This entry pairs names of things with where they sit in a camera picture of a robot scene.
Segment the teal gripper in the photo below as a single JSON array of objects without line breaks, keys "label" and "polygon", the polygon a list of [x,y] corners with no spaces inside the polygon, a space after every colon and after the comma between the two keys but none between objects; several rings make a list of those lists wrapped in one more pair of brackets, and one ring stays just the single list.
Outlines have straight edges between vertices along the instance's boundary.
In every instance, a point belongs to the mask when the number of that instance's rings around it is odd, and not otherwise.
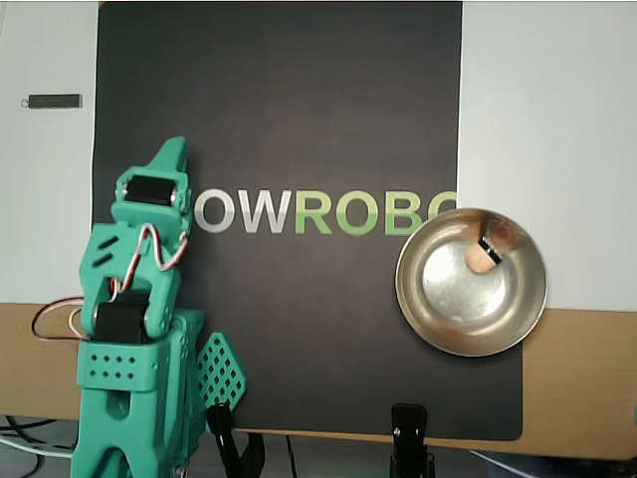
[{"label": "teal gripper", "polygon": [[116,181],[112,218],[131,226],[151,223],[163,240],[189,234],[193,206],[187,164],[186,138],[168,139],[147,167],[133,166]]}]

